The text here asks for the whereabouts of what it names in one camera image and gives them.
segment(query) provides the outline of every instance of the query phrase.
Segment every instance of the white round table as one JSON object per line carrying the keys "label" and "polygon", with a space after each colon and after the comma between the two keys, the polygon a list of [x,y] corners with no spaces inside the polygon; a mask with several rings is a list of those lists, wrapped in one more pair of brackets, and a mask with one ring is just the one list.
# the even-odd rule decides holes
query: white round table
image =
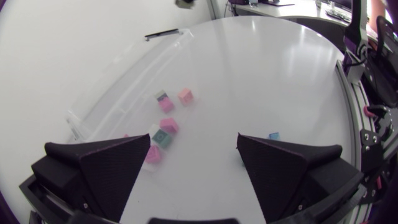
{"label": "white round table", "polygon": [[339,144],[342,158],[351,161],[347,109],[334,70],[343,55],[331,42],[296,23],[259,16],[190,30],[187,50],[200,97],[158,169],[141,170],[121,223],[151,217],[264,223],[236,150],[238,133]]}

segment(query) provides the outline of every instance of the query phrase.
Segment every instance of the clear plastic tray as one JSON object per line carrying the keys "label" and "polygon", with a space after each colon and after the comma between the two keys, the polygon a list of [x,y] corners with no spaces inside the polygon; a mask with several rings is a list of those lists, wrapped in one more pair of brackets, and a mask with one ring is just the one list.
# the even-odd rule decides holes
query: clear plastic tray
{"label": "clear plastic tray", "polygon": [[[105,69],[103,77],[69,110],[67,122],[77,142],[136,136],[162,118],[183,124],[199,100],[188,43],[188,29],[129,46]],[[189,88],[194,101],[183,106],[177,94]],[[175,108],[165,114],[154,95],[164,90]]]}

